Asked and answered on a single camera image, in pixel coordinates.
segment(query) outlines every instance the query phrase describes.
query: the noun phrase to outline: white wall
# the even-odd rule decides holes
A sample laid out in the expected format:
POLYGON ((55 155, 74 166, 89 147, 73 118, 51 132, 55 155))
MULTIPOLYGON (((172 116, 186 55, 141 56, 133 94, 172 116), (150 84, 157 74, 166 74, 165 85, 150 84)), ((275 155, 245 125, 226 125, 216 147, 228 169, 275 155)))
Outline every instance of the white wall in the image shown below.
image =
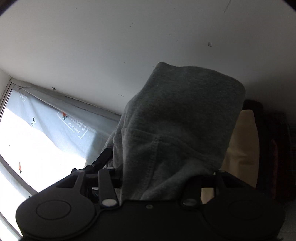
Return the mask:
POLYGON ((10 80, 10 76, 0 69, 0 98, 10 80))
POLYGON ((0 68, 122 113, 156 63, 202 66, 296 120, 296 12, 282 0, 228 3, 18 0, 0 17, 0 68))

